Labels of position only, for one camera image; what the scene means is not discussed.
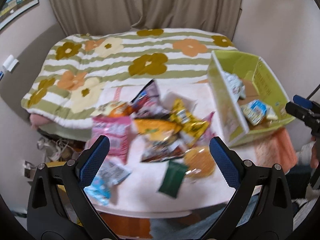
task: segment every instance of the hand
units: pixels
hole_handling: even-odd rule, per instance
[[[316,144],[313,145],[311,149],[311,161],[310,161],[310,167],[313,169],[316,169],[319,165],[319,160],[317,159],[317,150],[316,150]]]

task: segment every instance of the painting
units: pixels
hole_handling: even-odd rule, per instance
[[[0,30],[17,16],[39,3],[39,0],[7,0],[0,9]]]

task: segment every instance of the blue gripper pad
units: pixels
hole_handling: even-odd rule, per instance
[[[229,187],[237,190],[244,176],[242,159],[235,151],[229,150],[219,137],[211,139],[209,149]]]
[[[295,95],[293,97],[293,102],[299,106],[302,106],[303,108],[306,109],[311,109],[313,107],[312,101],[305,99],[301,96]]]
[[[80,155],[76,166],[76,174],[81,188],[91,185],[109,150],[109,138],[100,135],[90,149]]]

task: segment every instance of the floral blanket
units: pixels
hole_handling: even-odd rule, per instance
[[[236,48],[221,34],[196,29],[71,35],[49,51],[21,105],[63,127],[88,129],[103,89],[153,78],[159,84],[205,82],[213,49]]]

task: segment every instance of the cream flower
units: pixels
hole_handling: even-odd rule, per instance
[[[101,43],[97,48],[95,48],[95,53],[100,57],[108,57],[111,54],[116,54],[123,49],[121,38],[108,38],[103,43]]]
[[[97,103],[104,83],[100,83],[96,77],[88,78],[84,85],[73,90],[70,101],[70,109],[74,113],[79,113],[87,108],[93,107]]]

